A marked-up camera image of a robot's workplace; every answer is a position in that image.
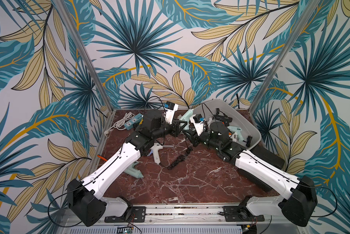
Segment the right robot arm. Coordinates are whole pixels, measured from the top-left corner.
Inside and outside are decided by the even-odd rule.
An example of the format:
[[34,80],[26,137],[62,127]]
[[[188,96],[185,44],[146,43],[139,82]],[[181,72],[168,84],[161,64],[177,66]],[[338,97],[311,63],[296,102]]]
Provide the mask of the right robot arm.
[[312,179],[284,172],[244,149],[229,137],[228,128],[220,121],[205,129],[205,119],[200,114],[194,114],[188,117],[186,123],[194,125],[193,130],[184,131],[193,146],[203,144],[214,149],[224,162],[246,171],[278,193],[272,198],[248,197],[240,210],[253,216],[281,215],[297,226],[307,226],[318,204]]

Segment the large white glue gun blue trigger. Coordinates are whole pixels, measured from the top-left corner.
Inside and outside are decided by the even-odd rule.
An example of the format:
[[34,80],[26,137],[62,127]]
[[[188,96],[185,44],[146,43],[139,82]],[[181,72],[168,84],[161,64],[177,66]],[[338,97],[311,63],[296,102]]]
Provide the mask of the large white glue gun blue trigger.
[[159,165],[161,163],[160,160],[160,156],[159,156],[159,151],[163,150],[164,148],[173,148],[174,146],[172,145],[161,145],[160,143],[155,143],[149,151],[149,154],[147,155],[149,156],[153,156],[154,159],[154,163],[156,163],[157,165]]

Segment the black glue gun orange trigger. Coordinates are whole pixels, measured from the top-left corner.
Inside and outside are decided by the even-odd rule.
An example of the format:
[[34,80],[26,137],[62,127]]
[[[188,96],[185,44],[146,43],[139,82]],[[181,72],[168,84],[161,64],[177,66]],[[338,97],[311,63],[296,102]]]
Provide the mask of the black glue gun orange trigger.
[[231,122],[233,121],[232,117],[229,117],[225,114],[223,115],[214,114],[213,117],[216,121],[222,122],[226,127],[230,126]]

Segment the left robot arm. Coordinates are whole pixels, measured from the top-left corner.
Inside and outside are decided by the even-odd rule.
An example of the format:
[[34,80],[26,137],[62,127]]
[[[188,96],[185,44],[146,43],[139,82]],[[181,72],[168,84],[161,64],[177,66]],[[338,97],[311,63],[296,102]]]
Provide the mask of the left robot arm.
[[107,199],[104,194],[129,166],[150,153],[156,139],[166,135],[177,137],[182,132],[193,110],[189,109],[181,119],[176,119],[177,110],[178,105],[168,101],[164,111],[152,109],[145,112],[142,123],[107,162],[82,180],[74,179],[68,184],[68,207],[85,226],[90,227],[105,217],[130,219],[133,212],[130,202],[121,197]]

